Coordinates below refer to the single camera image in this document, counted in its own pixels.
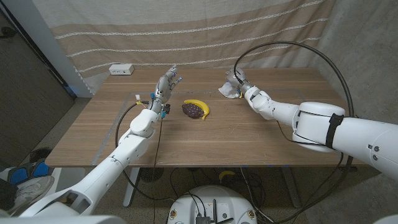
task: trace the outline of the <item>power strip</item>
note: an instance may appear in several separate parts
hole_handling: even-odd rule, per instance
[[[111,75],[131,75],[134,71],[134,67],[130,63],[113,64],[109,68],[109,71],[111,72]]]

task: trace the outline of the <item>table leg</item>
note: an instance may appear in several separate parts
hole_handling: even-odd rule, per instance
[[[297,192],[296,183],[294,182],[292,170],[289,167],[282,167],[282,173],[286,182],[287,190],[289,191],[290,198],[292,199],[293,207],[301,208],[302,204],[299,193]]]
[[[130,180],[135,185],[137,185],[139,169],[140,169],[139,167],[131,168]],[[126,193],[124,194],[124,200],[123,200],[124,207],[128,208],[131,205],[132,198],[134,196],[134,192],[135,192],[134,187],[132,187],[130,183],[127,183],[127,189],[126,189]]]

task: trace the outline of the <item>wooden table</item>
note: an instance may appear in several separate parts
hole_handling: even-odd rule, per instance
[[[322,153],[288,142],[275,121],[266,121],[246,100],[225,98],[218,88],[227,69],[179,70],[183,80],[175,87],[170,114],[163,120],[157,167],[334,166],[339,153]],[[300,104],[319,101],[346,108],[346,103],[312,68],[245,69],[248,80],[273,100]],[[51,167],[88,167],[99,164],[114,150],[117,122],[124,110],[150,93],[165,70],[136,70],[128,76],[109,76],[61,141],[48,156]],[[210,107],[205,121],[182,111],[186,99]],[[137,105],[120,127],[119,137],[141,110]],[[131,164],[153,167],[160,123],[145,155]],[[291,138],[292,130],[284,126]]]

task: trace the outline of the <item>black strap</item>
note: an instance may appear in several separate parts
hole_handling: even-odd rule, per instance
[[[328,129],[328,134],[326,135],[326,147],[329,147],[333,149],[333,139],[335,138],[335,132],[337,126],[343,122],[344,115],[338,116],[333,113],[333,115],[330,117],[329,120],[329,129]]]

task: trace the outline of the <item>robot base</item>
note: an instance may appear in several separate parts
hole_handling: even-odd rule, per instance
[[[206,185],[190,190],[192,195],[198,196],[206,209],[205,218],[203,205],[199,198],[193,196],[198,204],[199,211],[191,195],[187,192],[177,199],[169,213],[168,224],[202,224],[222,222],[233,218],[230,222],[238,224],[256,224],[257,217],[249,201],[237,192],[222,186]]]

